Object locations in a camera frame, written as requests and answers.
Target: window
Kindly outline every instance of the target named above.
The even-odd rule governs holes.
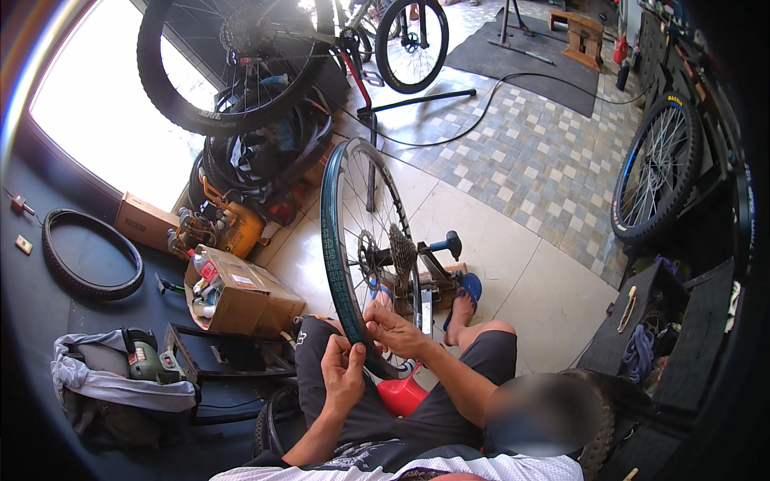
[[[147,98],[136,70],[142,13],[130,0],[100,0],[60,48],[32,100],[32,118],[61,149],[120,192],[170,211],[203,136],[172,124]],[[216,89],[165,38],[164,66],[197,105]]]

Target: blue flip-flop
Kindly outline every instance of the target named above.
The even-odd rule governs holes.
[[[369,279],[369,285],[374,286],[374,279]],[[385,295],[390,298],[391,301],[393,301],[393,294],[390,292],[390,290],[385,287],[384,285],[380,284],[380,289],[375,291],[371,287],[369,288],[369,295],[372,296],[372,300],[374,300],[375,297],[377,297],[377,293],[379,291],[385,292]]]
[[[481,299],[481,281],[479,280],[479,276],[473,274],[472,272],[466,272],[462,275],[462,277],[460,277],[460,285],[457,287],[457,292],[454,293],[454,297],[452,298],[453,304],[457,297],[462,296],[466,292],[470,294],[470,300],[473,302],[474,312],[476,312],[479,299]],[[449,308],[449,315],[447,316],[447,320],[444,321],[444,332],[447,331],[449,321],[451,320],[452,308]]]

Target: gray mat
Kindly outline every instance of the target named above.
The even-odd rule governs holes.
[[[570,83],[596,95],[599,72],[571,58],[565,57],[561,51],[567,48],[567,33],[548,30],[546,21],[522,15],[522,20],[532,30],[543,32],[554,37],[561,37],[565,42],[538,35],[527,37],[521,30],[508,28],[508,37],[512,46],[537,53],[554,61],[556,65],[531,58],[519,52],[492,45],[487,42],[497,40],[502,28],[502,9],[497,14],[495,22],[487,22],[476,33],[459,44],[447,56],[446,66],[484,75],[491,78],[503,78],[516,72],[536,72],[562,78]],[[508,25],[516,25],[516,15],[511,12]],[[581,92],[574,87],[552,78],[524,75],[506,80],[507,83],[522,87],[530,92],[558,102],[586,117],[594,112],[594,97]]]

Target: red stool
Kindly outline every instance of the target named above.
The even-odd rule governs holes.
[[[419,367],[418,362],[406,379],[391,379],[377,384],[377,391],[380,392],[385,408],[394,416],[409,416],[428,395],[428,391],[414,380],[414,373]]]

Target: bicycle pedal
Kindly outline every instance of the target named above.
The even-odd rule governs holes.
[[[373,87],[384,87],[385,81],[377,72],[369,70],[363,70],[361,72],[361,80],[364,80],[367,84]]]

